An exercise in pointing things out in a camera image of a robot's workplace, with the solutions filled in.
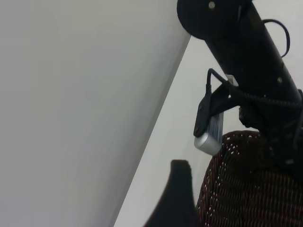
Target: screw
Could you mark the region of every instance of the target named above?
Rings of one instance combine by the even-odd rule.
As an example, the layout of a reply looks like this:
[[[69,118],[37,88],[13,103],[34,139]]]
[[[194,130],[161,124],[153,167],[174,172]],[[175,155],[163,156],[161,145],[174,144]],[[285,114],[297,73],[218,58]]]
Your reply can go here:
[[[216,4],[215,4],[213,1],[210,1],[209,4],[208,4],[208,7],[209,7],[210,9],[214,9],[215,6],[216,6]]]

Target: black object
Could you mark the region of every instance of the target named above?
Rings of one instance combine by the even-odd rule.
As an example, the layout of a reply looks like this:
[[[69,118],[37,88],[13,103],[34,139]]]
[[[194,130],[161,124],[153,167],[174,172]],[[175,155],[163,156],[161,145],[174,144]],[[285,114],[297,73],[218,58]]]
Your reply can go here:
[[[206,94],[199,104],[194,135],[200,137],[215,114],[236,105],[240,120],[254,127],[270,142],[271,157],[281,171],[303,182],[302,92],[299,91],[276,49],[265,23],[251,0],[178,0],[178,18],[193,36],[204,39],[222,70],[237,81],[224,80],[213,69],[207,74]],[[210,75],[222,85],[213,93]]]
[[[145,227],[198,227],[198,223],[190,166],[173,160],[165,191]]]

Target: white wall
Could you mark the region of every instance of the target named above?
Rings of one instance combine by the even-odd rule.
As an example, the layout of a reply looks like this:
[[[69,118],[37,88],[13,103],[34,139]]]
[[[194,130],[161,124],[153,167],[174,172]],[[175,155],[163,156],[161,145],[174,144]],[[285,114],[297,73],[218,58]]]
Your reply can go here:
[[[189,40],[176,0],[0,2],[0,226],[112,226]]]
[[[303,89],[303,2],[300,0],[257,0],[254,4],[263,19],[280,20],[291,35],[291,49],[284,58],[298,88]],[[278,50],[286,49],[282,28],[269,23]],[[129,188],[115,227],[142,227],[152,214],[166,186],[170,162],[173,159],[189,161],[192,169],[195,203],[210,156],[194,147],[193,128],[198,104],[205,95],[206,73],[209,68],[222,71],[204,41],[191,38],[174,81],[146,146],[132,184]],[[215,90],[219,85],[212,81]],[[238,108],[225,112],[223,132],[245,130],[239,121]]]

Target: black cord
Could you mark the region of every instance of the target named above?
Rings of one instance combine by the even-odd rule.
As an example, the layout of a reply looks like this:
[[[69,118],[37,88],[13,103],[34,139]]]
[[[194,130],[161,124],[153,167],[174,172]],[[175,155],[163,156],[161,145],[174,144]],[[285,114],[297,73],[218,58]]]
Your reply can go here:
[[[291,101],[282,101],[282,100],[276,100],[266,97],[259,97],[256,95],[251,95],[246,92],[243,92],[239,90],[237,87],[230,84],[229,81],[225,80],[222,76],[220,76],[214,69],[209,69],[207,72],[207,81],[206,81],[206,94],[205,96],[211,96],[212,95],[212,85],[211,85],[211,76],[214,75],[223,86],[229,89],[231,96],[233,94],[249,99],[251,101],[259,102],[259,103],[265,103],[270,105],[277,105],[277,106],[284,106],[284,107],[290,107],[290,108],[296,108],[301,109],[303,104],[302,103],[296,103]]]
[[[277,21],[277,20],[274,20],[274,19],[263,20],[264,24],[269,23],[269,22],[273,22],[273,23],[276,23],[276,24],[280,25],[285,31],[285,35],[286,35],[286,53],[281,56],[281,58],[283,58],[288,54],[289,49],[290,49],[290,35],[289,35],[289,32],[288,32],[287,28],[280,21]]]

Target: woven texture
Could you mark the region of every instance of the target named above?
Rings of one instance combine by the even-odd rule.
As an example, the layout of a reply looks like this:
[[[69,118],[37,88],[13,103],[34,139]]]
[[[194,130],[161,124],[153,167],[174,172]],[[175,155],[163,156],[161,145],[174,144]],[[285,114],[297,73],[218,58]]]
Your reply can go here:
[[[303,227],[303,187],[266,161],[266,149],[258,132],[224,136],[201,187],[201,226]]]

